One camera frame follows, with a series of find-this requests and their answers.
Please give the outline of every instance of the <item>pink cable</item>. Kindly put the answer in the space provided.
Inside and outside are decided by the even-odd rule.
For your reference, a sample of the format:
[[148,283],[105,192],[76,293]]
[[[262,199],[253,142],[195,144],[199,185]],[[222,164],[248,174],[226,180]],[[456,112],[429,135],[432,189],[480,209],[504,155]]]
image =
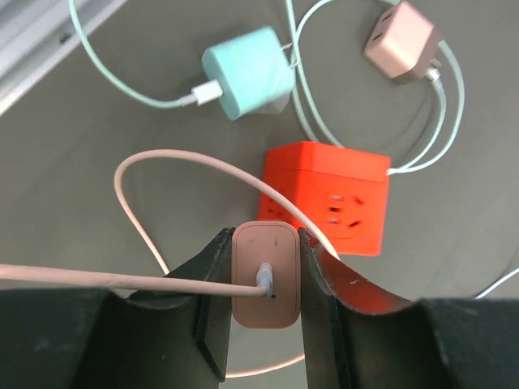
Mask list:
[[264,286],[241,286],[178,278],[129,276],[127,274],[101,273],[98,271],[4,264],[0,264],[0,278],[79,285],[89,288],[174,291],[227,297],[262,297],[267,292]]
[[[197,152],[187,152],[187,151],[183,151],[183,150],[169,150],[169,149],[148,150],[146,152],[139,152],[137,154],[134,154],[133,156],[129,156],[117,167],[117,170],[115,171],[115,174],[114,174],[114,188],[115,188],[115,194],[117,195],[117,198],[122,206],[122,209],[127,214],[131,223],[137,229],[137,232],[139,233],[139,235],[146,242],[146,245],[149,247],[149,249],[153,253],[153,256],[155,257],[155,259],[161,266],[162,271],[165,274],[169,273],[168,265],[166,264],[165,260],[162,258],[161,253],[159,252],[159,250],[153,243],[152,239],[149,237],[148,233],[146,233],[146,231],[144,230],[144,227],[137,220],[137,217],[131,210],[130,205],[128,204],[128,202],[126,200],[126,197],[124,196],[124,192],[122,189],[122,175],[124,174],[124,172],[134,163],[139,162],[141,160],[148,160],[148,159],[152,159],[152,158],[174,158],[174,159],[180,159],[180,160],[191,160],[191,161],[203,164],[203,165],[211,166],[215,169],[221,170],[224,173],[228,173],[232,176],[235,176],[236,178],[241,179],[242,181],[248,183],[249,185],[255,187],[256,189],[262,191],[263,193],[268,195],[271,199],[274,199],[282,207],[284,207],[288,212],[290,212],[292,215],[297,217],[304,225],[306,225],[306,227],[310,230],[312,235],[320,241],[320,243],[323,245],[323,247],[328,252],[330,252],[330,254],[332,254],[335,258],[339,259],[339,256],[338,256],[337,252],[335,251],[335,249],[333,248],[332,244],[326,238],[326,236],[320,231],[320,229],[304,213],[302,213],[301,210],[299,210],[295,205],[293,205],[285,196],[283,196],[277,190],[275,190],[271,186],[267,185],[263,181],[259,180],[258,178],[250,175],[247,172],[244,172],[243,170],[237,168],[236,166],[232,166],[221,160],[217,160],[216,158],[212,158],[212,157],[206,156],[204,154],[199,154]],[[304,358],[305,358],[304,354],[301,354],[294,358],[289,359],[288,361],[284,361],[282,363],[278,363],[278,364],[275,364],[272,366],[255,369],[255,370],[228,373],[226,375],[226,377],[227,378],[242,378],[242,377],[251,377],[251,376],[259,375],[259,374],[265,374],[265,373],[269,373],[274,370],[283,369],[287,366],[298,363],[298,362],[302,361]]]
[[271,371],[283,369],[288,366],[295,365],[296,363],[305,359],[305,354],[297,355],[296,357],[284,361],[282,363],[278,363],[277,365],[272,365],[269,367],[262,367],[260,369],[247,370],[247,371],[237,371],[236,373],[227,373],[226,378],[243,378],[243,377],[252,377],[254,375],[260,375],[265,373],[270,373]]

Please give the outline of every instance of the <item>electrical outlet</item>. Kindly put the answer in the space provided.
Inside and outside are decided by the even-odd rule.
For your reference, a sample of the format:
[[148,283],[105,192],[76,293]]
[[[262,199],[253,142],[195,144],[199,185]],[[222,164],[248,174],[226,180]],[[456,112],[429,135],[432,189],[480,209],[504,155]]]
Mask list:
[[[381,251],[391,161],[386,156],[302,142],[268,151],[264,181],[323,231],[339,254]],[[260,220],[301,223],[262,196]]]

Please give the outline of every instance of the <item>power adapter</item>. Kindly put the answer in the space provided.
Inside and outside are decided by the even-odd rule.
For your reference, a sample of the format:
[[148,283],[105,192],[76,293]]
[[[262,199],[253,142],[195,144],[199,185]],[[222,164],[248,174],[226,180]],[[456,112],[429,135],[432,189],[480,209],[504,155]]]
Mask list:
[[286,104],[295,88],[294,69],[271,27],[208,48],[202,67],[209,79],[220,84],[219,101],[230,120],[265,105]]
[[[269,269],[262,271],[268,263]],[[272,294],[264,298],[233,297],[233,316],[248,328],[285,328],[299,317],[301,270],[299,235],[280,221],[250,221],[233,234],[232,283],[261,285],[271,272]]]
[[435,25],[402,1],[380,16],[364,53],[396,83],[410,83],[426,75],[441,41]]

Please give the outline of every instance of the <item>small cube charger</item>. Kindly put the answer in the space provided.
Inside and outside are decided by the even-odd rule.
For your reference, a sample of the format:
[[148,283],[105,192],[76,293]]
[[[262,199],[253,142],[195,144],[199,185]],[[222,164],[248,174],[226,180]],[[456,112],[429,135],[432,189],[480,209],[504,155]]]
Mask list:
[[271,27],[205,50],[202,67],[221,85],[219,101],[230,120],[281,100],[295,88],[295,73]]
[[[316,142],[267,152],[263,180],[305,213],[339,254],[378,255],[382,248],[391,159]],[[304,227],[262,194],[259,220]]]
[[380,16],[364,53],[396,83],[410,83],[427,73],[441,41],[435,25],[402,1]]

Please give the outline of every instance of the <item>cable connector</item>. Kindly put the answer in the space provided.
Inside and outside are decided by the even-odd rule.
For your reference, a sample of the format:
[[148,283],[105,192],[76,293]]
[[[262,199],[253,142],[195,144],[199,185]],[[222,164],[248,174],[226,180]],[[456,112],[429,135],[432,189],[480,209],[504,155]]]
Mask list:
[[198,87],[191,89],[191,96],[193,96],[193,102],[197,105],[208,103],[209,101],[216,100],[224,94],[223,89],[218,81],[211,80],[207,83],[202,83]]
[[436,81],[438,81],[440,79],[440,71],[438,70],[437,67],[429,67],[427,69],[427,72],[425,74],[425,76],[432,82],[432,83],[435,83]]
[[256,286],[267,288],[265,297],[272,296],[272,265],[270,263],[262,263],[259,266],[258,274],[256,275]]

